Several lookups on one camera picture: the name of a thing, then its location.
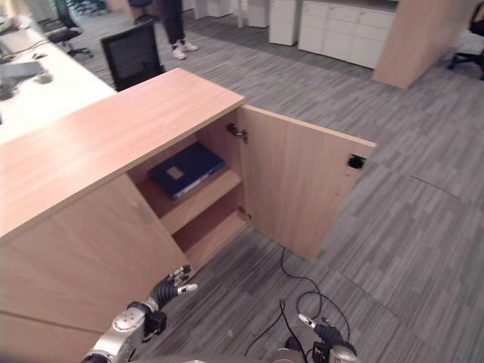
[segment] black pants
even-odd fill
[[[160,18],[170,44],[185,39],[183,31],[183,5],[182,0],[157,0],[160,9]]]

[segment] chair backrest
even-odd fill
[[[484,20],[484,2],[477,4],[474,14],[470,18],[470,25],[472,26],[475,22]]]
[[[57,10],[57,18],[65,25],[67,28],[79,27],[73,18],[70,17],[69,8],[67,7],[67,0],[54,0],[55,8]]]
[[[153,23],[101,39],[117,91],[164,73],[158,57]]]

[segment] office floor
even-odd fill
[[[86,67],[106,82],[98,39],[129,27],[122,15],[81,17]],[[409,90],[371,81],[371,71],[270,45],[266,29],[237,29],[233,17],[194,20],[200,46],[175,61],[161,28],[167,69],[184,67],[247,96],[248,102],[378,143],[324,250],[313,263],[287,254],[287,268],[314,278],[347,314],[364,363],[480,363],[484,359],[484,82],[472,66],[438,64]],[[478,51],[479,37],[462,48]],[[149,355],[242,354],[278,315],[278,300],[308,349],[294,297],[310,288],[279,268],[281,248],[257,232],[202,270],[200,290],[169,306],[169,328]],[[317,299],[304,308],[312,314]],[[342,327],[328,304],[324,315]],[[251,351],[268,358],[288,336],[281,321]]]

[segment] person's leg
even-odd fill
[[[165,27],[166,35],[168,36],[169,44],[175,46],[178,40],[178,30],[175,25],[175,17],[173,12],[173,0],[157,0],[158,9],[160,10],[160,18]]]
[[[178,32],[178,43],[183,51],[196,51],[198,47],[186,41],[185,30],[183,29],[183,4],[182,0],[173,0],[173,14],[175,26]]]
[[[166,35],[168,36],[169,44],[172,46],[172,55],[176,59],[185,59],[186,55],[178,46],[179,34],[176,26],[175,6],[173,0],[157,0],[158,9],[160,11],[160,18],[165,27]]]
[[[173,18],[177,33],[176,40],[185,40],[185,31],[183,29],[183,4],[182,0],[172,0],[173,1]]]

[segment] black cable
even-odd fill
[[[296,275],[293,275],[293,274],[290,274],[289,272],[287,272],[286,268],[284,267],[284,254],[286,253],[286,247],[283,247],[282,248],[282,254],[281,254],[281,270],[283,273],[285,273],[287,276],[289,276],[290,278],[296,278],[298,280],[306,280],[306,281],[309,281],[310,283],[312,283],[314,286],[315,286],[315,289],[318,293],[321,293],[321,290],[319,290],[319,286],[318,284],[315,283],[314,280],[312,280],[311,278],[307,278],[306,276],[296,276]],[[299,301],[300,301],[300,297],[297,298],[297,301],[296,301],[296,310],[297,310],[297,313],[300,314],[301,313],[301,309],[299,308]],[[321,310],[323,309],[323,297],[322,295],[319,296],[319,307],[318,307],[318,313],[315,315],[315,316],[312,316],[310,317],[311,319],[316,319],[320,314],[321,314]]]
[[[312,352],[313,350],[314,350],[314,349],[313,349],[313,348],[311,348],[310,350],[308,350],[308,351],[306,352],[306,361],[307,361],[307,362],[309,362],[309,361],[308,361],[309,353],[310,353],[310,352]]]
[[[348,323],[348,319],[346,318],[346,316],[343,314],[343,312],[341,311],[341,309],[338,307],[338,305],[336,305],[336,303],[333,302],[333,300],[331,300],[328,296],[324,295],[321,290],[319,289],[319,286],[318,284],[315,283],[314,280],[312,280],[311,278],[307,278],[306,276],[296,276],[296,275],[292,275],[291,273],[287,272],[286,268],[284,267],[284,254],[286,252],[286,247],[283,247],[282,249],[282,254],[281,254],[281,269],[283,271],[283,273],[285,273],[285,275],[289,276],[290,278],[295,278],[295,279],[298,279],[298,280],[306,280],[306,281],[309,281],[311,282],[314,287],[315,287],[315,291],[314,290],[310,290],[310,291],[305,291],[304,293],[302,293],[301,295],[299,295],[297,297],[297,301],[296,301],[296,310],[297,310],[297,313],[300,314],[300,309],[299,309],[299,303],[301,301],[301,299],[306,296],[306,295],[309,295],[311,293],[313,294],[316,294],[319,296],[319,307],[318,307],[318,314],[314,317],[312,317],[313,319],[316,319],[320,314],[321,314],[321,310],[323,308],[323,298],[326,299],[329,303],[331,303],[331,305],[333,305],[337,311],[341,314],[341,316],[343,317],[345,323],[346,323],[346,328],[348,330],[348,334],[347,334],[347,341],[349,342],[349,338],[351,336],[351,331],[349,329],[349,323]],[[310,350],[308,350],[308,352],[306,352],[306,354],[304,353],[304,349],[303,349],[303,345],[301,344],[301,342],[299,341],[299,338],[297,337],[297,335],[293,332],[293,330],[291,329],[290,325],[289,325],[289,322],[287,321],[287,318],[286,318],[286,314],[284,313],[284,310],[286,309],[286,303],[284,300],[279,300],[279,309],[281,310],[281,312],[279,313],[279,316],[274,320],[274,322],[269,326],[267,327],[256,339],[254,339],[252,342],[250,342],[249,346],[247,347],[244,355],[247,355],[250,351],[250,349],[252,348],[252,346],[260,339],[262,338],[265,334],[267,334],[268,331],[270,331],[276,324],[279,320],[281,320],[281,317],[284,318],[284,322],[286,323],[286,327],[287,329],[289,330],[291,336],[297,341],[297,344],[299,345],[299,349],[301,351],[301,354],[302,354],[302,357],[304,359],[304,362],[305,363],[308,363],[308,355],[309,353],[313,350],[312,348]]]
[[[275,319],[274,322],[271,325],[269,325],[269,327],[267,329],[265,329],[263,332],[261,332],[261,334],[256,339],[254,339],[252,342],[250,342],[249,346],[245,350],[244,355],[247,355],[250,351],[250,348],[252,348],[252,346],[256,343],[256,341],[259,340],[260,338],[262,338],[268,331],[270,331],[272,329],[272,327],[274,327],[274,325],[276,325],[278,323],[278,321],[281,319],[281,316],[282,316],[282,312],[279,313],[278,318]]]
[[[301,313],[301,310],[299,308],[299,303],[301,301],[301,299],[306,296],[306,295],[309,295],[311,293],[313,294],[316,294],[319,296],[319,307],[318,307],[318,314],[314,317],[312,317],[312,319],[316,319],[320,314],[321,314],[321,310],[322,310],[322,307],[323,307],[323,298],[325,300],[327,300],[332,306],[334,306],[336,308],[336,310],[341,314],[341,316],[343,317],[345,323],[346,323],[346,329],[347,329],[347,335],[346,335],[346,341],[349,342],[349,338],[351,337],[351,330],[349,329],[349,323],[348,323],[348,319],[346,318],[346,316],[343,314],[343,312],[341,311],[340,307],[338,305],[336,305],[336,303],[334,303],[333,300],[331,300],[328,296],[324,295],[321,290],[319,289],[319,286],[318,284],[315,283],[314,280],[312,280],[311,278],[307,278],[306,276],[296,276],[296,275],[292,275],[290,274],[289,272],[286,271],[286,269],[284,268],[284,253],[286,252],[286,247],[283,247],[282,248],[282,254],[281,254],[281,269],[282,271],[287,275],[289,276],[290,278],[297,278],[297,279],[300,279],[300,280],[307,280],[307,281],[310,281],[314,286],[315,286],[315,289],[316,291],[306,291],[304,293],[302,293],[301,295],[299,295],[297,297],[297,300],[296,300],[296,310],[297,310],[297,313],[300,314]]]

